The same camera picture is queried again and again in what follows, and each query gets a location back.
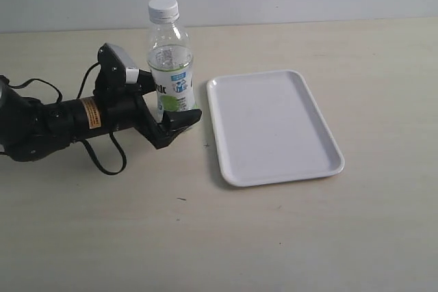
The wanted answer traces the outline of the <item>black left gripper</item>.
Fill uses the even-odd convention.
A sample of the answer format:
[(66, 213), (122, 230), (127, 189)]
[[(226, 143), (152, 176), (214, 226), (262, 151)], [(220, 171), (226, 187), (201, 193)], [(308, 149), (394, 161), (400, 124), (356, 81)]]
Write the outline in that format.
[(134, 128), (156, 149), (160, 149), (170, 145), (178, 133), (200, 121), (202, 111), (191, 109), (164, 111), (159, 123), (143, 99), (145, 94), (154, 91), (153, 75), (145, 70), (139, 70), (137, 83), (123, 87), (109, 87), (96, 80), (93, 97), (101, 114), (101, 128), (107, 133)]

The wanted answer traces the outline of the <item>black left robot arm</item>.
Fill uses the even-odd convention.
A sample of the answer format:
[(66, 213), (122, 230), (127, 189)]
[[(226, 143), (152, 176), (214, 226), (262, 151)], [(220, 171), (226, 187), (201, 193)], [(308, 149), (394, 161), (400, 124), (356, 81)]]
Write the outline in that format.
[(44, 104), (17, 93), (19, 87), (1, 77), (1, 145), (17, 162), (43, 159), (90, 138), (135, 129), (156, 149), (169, 146), (202, 116), (200, 109), (165, 111), (156, 121), (143, 96), (154, 92), (152, 74), (140, 71), (133, 84), (101, 69), (92, 96)]

